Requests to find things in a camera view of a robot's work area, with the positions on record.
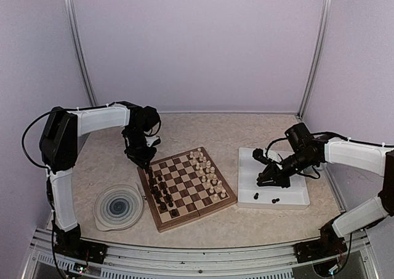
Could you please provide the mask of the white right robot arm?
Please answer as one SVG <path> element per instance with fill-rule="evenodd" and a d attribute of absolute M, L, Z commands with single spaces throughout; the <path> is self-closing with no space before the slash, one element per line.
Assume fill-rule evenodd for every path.
<path fill-rule="evenodd" d="M 253 159 L 265 165 L 256 179 L 259 187 L 288 187 L 291 176 L 302 176 L 304 169 L 324 163 L 339 165 L 353 176 L 361 174 L 382 181 L 382 188 L 374 196 L 321 228 L 325 235 L 315 243 L 319 256 L 327 257 L 337 249 L 338 238 L 393 216 L 392 145 L 362 142 L 329 131 L 312 133 L 304 123 L 293 125 L 284 134 L 293 151 L 288 157 L 276 160 L 269 156 L 269 148 L 252 152 Z"/>

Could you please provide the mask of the wooden chess board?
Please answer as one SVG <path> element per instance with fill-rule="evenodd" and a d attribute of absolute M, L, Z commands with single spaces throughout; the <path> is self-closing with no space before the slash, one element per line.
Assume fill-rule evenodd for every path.
<path fill-rule="evenodd" d="M 223 187 L 228 195 L 224 200 L 216 202 L 202 200 L 195 187 L 195 184 L 197 184 L 196 179 L 193 181 L 190 180 L 190 176 L 192 178 L 195 177 L 195 169 L 191 167 L 188 156 L 189 152 L 196 151 L 198 148 L 201 148 L 206 157 L 211 161 L 213 167 L 215 167 L 215 173 L 219 180 L 223 182 Z M 237 202 L 236 194 L 225 180 L 207 150 L 204 147 L 198 148 L 151 162 L 149 168 L 152 168 L 152 176 L 154 176 L 154 180 L 156 181 L 156 185 L 152 190 L 149 186 L 148 171 L 141 168 L 137 169 L 158 232 L 166 232 L 173 228 L 189 224 L 190 222 L 228 208 Z M 171 196 L 171 201 L 174 204 L 171 208 L 168 206 L 166 195 L 159 187 L 158 174 L 162 175 L 163 179 L 161 182 L 166 184 L 168 194 Z M 157 191 L 161 192 L 161 203 L 166 204 L 166 211 L 162 211 L 160 208 L 161 203 L 157 204 L 155 201 L 154 193 Z M 178 216 L 171 216 L 173 209 L 178 210 Z"/>

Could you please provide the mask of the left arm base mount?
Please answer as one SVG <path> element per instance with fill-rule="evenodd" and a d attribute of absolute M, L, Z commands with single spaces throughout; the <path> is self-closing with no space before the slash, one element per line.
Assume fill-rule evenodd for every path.
<path fill-rule="evenodd" d="M 53 224 L 53 226 L 54 233 L 56 234 L 55 253 L 86 262 L 98 264 L 104 262 L 107 245 L 83 240 L 81 238 L 81 227 L 79 224 L 67 232 L 56 224 Z"/>

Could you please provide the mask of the dark chess piece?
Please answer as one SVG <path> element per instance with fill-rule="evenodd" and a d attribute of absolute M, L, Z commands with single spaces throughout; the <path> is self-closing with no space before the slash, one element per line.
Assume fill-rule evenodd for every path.
<path fill-rule="evenodd" d="M 149 180 L 149 186 L 150 186 L 151 190 L 154 189 L 155 185 L 156 185 L 156 181 L 155 180 Z"/>

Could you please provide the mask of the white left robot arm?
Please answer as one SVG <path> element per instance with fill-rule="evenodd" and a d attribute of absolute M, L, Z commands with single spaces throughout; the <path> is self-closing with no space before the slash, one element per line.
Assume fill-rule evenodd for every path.
<path fill-rule="evenodd" d="M 138 167 L 147 170 L 160 143 L 148 131 L 160 127 L 161 119 L 153 107 L 130 102 L 113 102 L 99 107 L 51 110 L 39 142 L 42 161 L 48 169 L 56 221 L 61 230 L 78 227 L 73 208 L 71 177 L 78 157 L 78 139 L 91 132 L 113 127 L 123 129 L 125 154 Z"/>

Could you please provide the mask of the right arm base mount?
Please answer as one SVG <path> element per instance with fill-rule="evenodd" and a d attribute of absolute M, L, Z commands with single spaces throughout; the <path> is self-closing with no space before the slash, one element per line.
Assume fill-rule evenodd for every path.
<path fill-rule="evenodd" d="M 331 222 L 320 228 L 320 237 L 318 239 L 296 243 L 294 251 L 298 263 L 339 255 L 338 259 L 332 259 L 313 266 L 315 273 L 321 278 L 333 278 L 346 266 L 350 257 L 351 246 L 352 233 L 350 234 L 350 244 L 347 246 L 345 238 L 337 236 Z"/>

